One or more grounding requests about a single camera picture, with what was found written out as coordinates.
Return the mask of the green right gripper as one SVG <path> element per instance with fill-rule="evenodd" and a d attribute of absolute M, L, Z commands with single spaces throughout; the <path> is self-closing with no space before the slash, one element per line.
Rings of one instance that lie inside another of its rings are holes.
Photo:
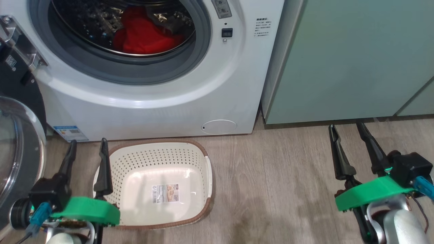
<path fill-rule="evenodd" d="M 387 175 L 392 165 L 383 149 L 364 123 L 357 122 L 356 126 L 361 139 L 366 145 L 371 161 L 372 173 L 376 175 Z M 347 177 L 355 176 L 356 169 L 349 164 L 335 125 L 329 126 L 329 133 L 335 178 L 338 180 L 346 180 Z M 370 204 L 371 202 L 380 201 L 399 194 L 407 194 L 413 191 L 416 191 L 414 187 L 401 187 L 389 176 L 384 176 L 345 190 L 335 197 L 335 204 L 338 211 L 346 211 L 365 204 Z"/>

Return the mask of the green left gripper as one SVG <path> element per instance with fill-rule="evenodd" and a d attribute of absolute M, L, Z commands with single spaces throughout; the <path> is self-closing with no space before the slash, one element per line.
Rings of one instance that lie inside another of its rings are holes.
<path fill-rule="evenodd" d="M 71 179 L 72 165 L 76 159 L 77 141 L 72 140 L 56 175 Z M 104 198 L 113 193 L 110 154 L 106 138 L 102 138 L 99 156 L 101 162 L 97 181 L 94 184 L 94 198 Z M 68 218 L 79 221 L 99 223 L 104 226 L 120 224 L 120 210 L 113 204 L 88 197 L 72 197 L 61 212 L 53 212 L 52 219 Z"/>

